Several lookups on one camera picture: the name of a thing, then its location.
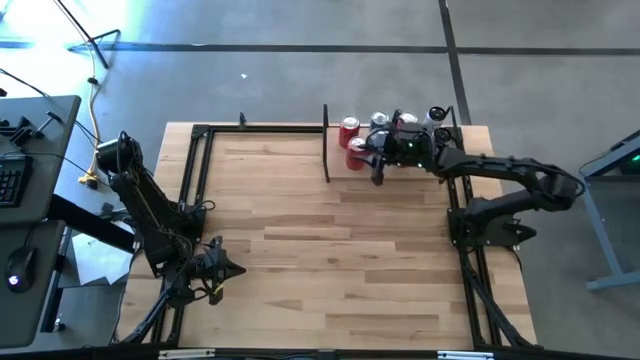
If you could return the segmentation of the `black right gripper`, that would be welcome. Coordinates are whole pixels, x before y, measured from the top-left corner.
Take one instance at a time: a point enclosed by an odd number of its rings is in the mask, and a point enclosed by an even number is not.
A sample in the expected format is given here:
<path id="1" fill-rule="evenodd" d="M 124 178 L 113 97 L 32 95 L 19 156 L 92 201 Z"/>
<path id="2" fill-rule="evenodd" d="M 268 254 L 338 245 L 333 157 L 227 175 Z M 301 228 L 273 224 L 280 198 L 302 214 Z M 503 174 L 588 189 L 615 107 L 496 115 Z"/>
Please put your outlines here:
<path id="1" fill-rule="evenodd" d="M 380 186 L 386 166 L 418 167 L 426 169 L 433 161 L 433 136 L 410 113 L 397 110 L 391 121 L 370 131 L 371 154 L 363 162 L 372 168 L 371 180 Z"/>

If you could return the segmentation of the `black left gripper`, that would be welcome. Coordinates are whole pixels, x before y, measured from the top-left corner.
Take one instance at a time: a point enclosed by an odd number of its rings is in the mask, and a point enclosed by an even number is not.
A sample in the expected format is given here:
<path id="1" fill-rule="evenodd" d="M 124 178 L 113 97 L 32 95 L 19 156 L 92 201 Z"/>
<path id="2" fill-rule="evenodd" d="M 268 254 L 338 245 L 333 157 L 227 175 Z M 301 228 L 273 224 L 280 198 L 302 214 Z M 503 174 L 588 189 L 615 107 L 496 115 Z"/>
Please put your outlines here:
<path id="1" fill-rule="evenodd" d="M 226 272 L 224 280 L 222 279 L 223 271 L 219 269 L 222 243 L 222 237 L 216 235 L 209 243 L 201 245 L 203 252 L 196 256 L 195 277 L 201 282 L 201 285 L 195 289 L 195 292 L 199 293 L 196 300 L 207 298 L 210 305 L 217 305 L 222 301 L 223 282 L 246 273 L 244 267 L 224 256 L 222 265 Z"/>

